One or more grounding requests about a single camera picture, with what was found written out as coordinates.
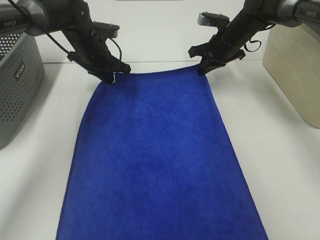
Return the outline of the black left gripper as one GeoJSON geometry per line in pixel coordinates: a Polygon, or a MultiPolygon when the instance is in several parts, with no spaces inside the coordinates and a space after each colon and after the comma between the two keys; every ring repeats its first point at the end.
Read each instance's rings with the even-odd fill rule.
{"type": "Polygon", "coordinates": [[[99,49],[92,47],[77,47],[67,54],[67,58],[108,86],[115,82],[115,73],[128,75],[131,72],[131,67],[128,64],[114,57],[109,51],[99,51],[99,49]]]}

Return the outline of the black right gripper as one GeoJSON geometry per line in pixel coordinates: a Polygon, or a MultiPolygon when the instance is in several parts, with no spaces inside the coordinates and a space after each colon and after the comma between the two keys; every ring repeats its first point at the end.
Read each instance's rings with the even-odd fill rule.
{"type": "Polygon", "coordinates": [[[188,50],[191,58],[201,57],[197,67],[199,76],[203,76],[215,69],[224,67],[227,63],[234,60],[242,60],[245,52],[239,48],[228,45],[210,44],[209,42],[196,46],[191,46],[188,50]]]}

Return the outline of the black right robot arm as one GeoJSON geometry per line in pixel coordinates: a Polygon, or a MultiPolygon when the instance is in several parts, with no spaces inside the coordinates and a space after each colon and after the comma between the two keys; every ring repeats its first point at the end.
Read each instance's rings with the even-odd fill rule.
{"type": "Polygon", "coordinates": [[[197,20],[201,26],[217,28],[207,43],[192,46],[191,58],[200,56],[197,72],[200,76],[224,67],[234,60],[243,59],[246,44],[252,37],[275,25],[294,28],[301,24],[320,24],[318,0],[246,0],[233,20],[222,14],[201,12],[197,20]]]}

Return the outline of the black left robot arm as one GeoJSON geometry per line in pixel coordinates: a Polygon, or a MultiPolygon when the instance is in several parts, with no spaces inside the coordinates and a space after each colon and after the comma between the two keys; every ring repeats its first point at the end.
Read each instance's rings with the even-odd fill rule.
{"type": "Polygon", "coordinates": [[[62,32],[73,47],[67,58],[108,85],[115,73],[129,74],[131,67],[110,52],[106,41],[118,36],[120,27],[93,21],[84,0],[19,0],[0,5],[0,33],[26,33],[36,37],[62,32]]]}

